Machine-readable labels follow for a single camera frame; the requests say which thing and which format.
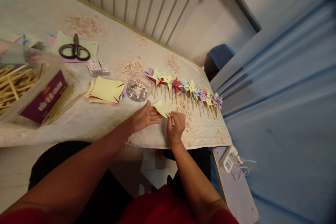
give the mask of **black pants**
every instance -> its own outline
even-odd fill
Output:
[[[56,144],[48,149],[39,157],[32,168],[28,190],[66,159],[89,145],[90,143],[83,141],[69,141]],[[188,152],[210,180],[210,152],[208,149],[200,148]],[[165,150],[164,155],[166,158],[174,160],[170,150]],[[174,179],[169,176],[167,184],[177,197],[186,200],[179,172],[176,173]],[[76,223],[115,223],[132,200],[132,196],[107,170]]]

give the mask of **red box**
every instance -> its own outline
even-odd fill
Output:
[[[21,116],[42,123],[48,112],[67,88],[60,70],[34,100],[21,112]]]

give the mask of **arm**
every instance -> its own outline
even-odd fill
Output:
[[[196,218],[202,223],[209,223],[212,215],[217,210],[230,210],[181,141],[186,116],[178,112],[172,112],[169,115],[167,136],[185,194]]]
[[[53,223],[73,223],[126,140],[162,118],[150,101],[113,131],[68,158],[3,214],[22,208],[40,208]]]

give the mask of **scissors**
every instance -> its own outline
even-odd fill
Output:
[[[71,56],[68,56],[68,55],[64,55],[63,54],[63,51],[64,49],[66,48],[71,48],[72,50],[72,55]],[[87,52],[87,57],[86,58],[81,58],[81,51],[85,51]],[[62,45],[58,52],[60,53],[60,55],[65,58],[65,59],[68,59],[68,60],[72,60],[72,59],[78,59],[80,61],[87,61],[90,59],[91,55],[90,55],[90,52],[83,46],[81,46],[79,44],[79,38],[78,38],[78,35],[77,33],[74,35],[74,38],[73,38],[73,44],[65,44],[65,45]]]

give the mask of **blue curtain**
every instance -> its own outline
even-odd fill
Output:
[[[330,223],[336,210],[336,5],[295,4],[211,81],[239,155],[258,163],[246,179],[260,223]]]

